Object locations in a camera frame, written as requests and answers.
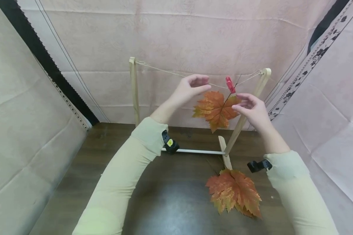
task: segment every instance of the black clip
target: black clip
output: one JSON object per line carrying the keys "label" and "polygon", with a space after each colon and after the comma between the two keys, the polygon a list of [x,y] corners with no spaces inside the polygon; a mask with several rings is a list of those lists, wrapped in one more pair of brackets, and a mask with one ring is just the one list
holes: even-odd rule
{"label": "black clip", "polygon": [[262,169],[270,170],[272,168],[272,164],[267,159],[258,163],[256,161],[251,161],[247,166],[252,173],[261,171]]}
{"label": "black clip", "polygon": [[179,149],[179,144],[169,137],[166,130],[162,132],[162,139],[165,143],[166,152],[174,154]]}

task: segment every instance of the left hand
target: left hand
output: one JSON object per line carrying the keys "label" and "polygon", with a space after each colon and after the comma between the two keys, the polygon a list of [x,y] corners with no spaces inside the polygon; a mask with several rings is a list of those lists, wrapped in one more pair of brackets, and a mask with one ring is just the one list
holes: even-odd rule
{"label": "left hand", "polygon": [[193,74],[182,78],[174,93],[168,101],[177,107],[184,105],[192,97],[211,89],[208,84],[209,77],[207,75]]}

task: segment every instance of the light green sleeve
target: light green sleeve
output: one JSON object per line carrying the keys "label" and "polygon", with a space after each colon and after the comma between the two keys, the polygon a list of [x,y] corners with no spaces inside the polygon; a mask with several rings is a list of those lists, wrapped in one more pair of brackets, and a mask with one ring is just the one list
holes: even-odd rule
{"label": "light green sleeve", "polygon": [[322,196],[298,153],[266,154],[267,175],[281,198],[297,235],[338,234]]}
{"label": "light green sleeve", "polygon": [[150,117],[139,124],[107,165],[73,235],[122,233],[128,201],[146,166],[161,155],[166,129]]}

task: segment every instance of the white rod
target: white rod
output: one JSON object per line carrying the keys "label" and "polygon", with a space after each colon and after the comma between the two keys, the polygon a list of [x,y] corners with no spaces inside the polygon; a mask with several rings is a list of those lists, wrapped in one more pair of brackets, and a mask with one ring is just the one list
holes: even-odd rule
{"label": "white rod", "polygon": [[224,155],[225,152],[221,151],[208,151],[208,150],[195,150],[195,149],[178,149],[177,152],[182,152],[182,153],[204,153],[204,154],[218,154],[218,155]]}

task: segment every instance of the fabric wall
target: fabric wall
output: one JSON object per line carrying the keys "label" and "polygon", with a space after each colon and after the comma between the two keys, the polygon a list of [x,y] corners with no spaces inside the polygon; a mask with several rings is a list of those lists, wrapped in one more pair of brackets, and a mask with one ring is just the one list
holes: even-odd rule
{"label": "fabric wall", "polygon": [[0,10],[0,234],[28,234],[85,136]]}
{"label": "fabric wall", "polygon": [[340,234],[352,235],[353,0],[333,24],[318,42],[321,53],[296,71],[297,83],[281,92],[271,113],[308,166]]}
{"label": "fabric wall", "polygon": [[[226,86],[228,75],[236,80],[243,74],[244,81],[254,71],[270,67],[273,76],[261,95],[265,99],[287,79],[299,55],[305,57],[310,35],[335,0],[18,2],[50,54],[60,61],[64,76],[101,121],[134,123],[130,56],[182,75],[208,74],[219,86]],[[64,55],[44,36],[49,28]],[[138,70],[144,118],[170,95],[180,77],[141,66]],[[243,83],[238,91],[251,92],[258,79]],[[192,118],[195,104],[196,99],[186,104],[171,125],[207,128],[203,119]]]}

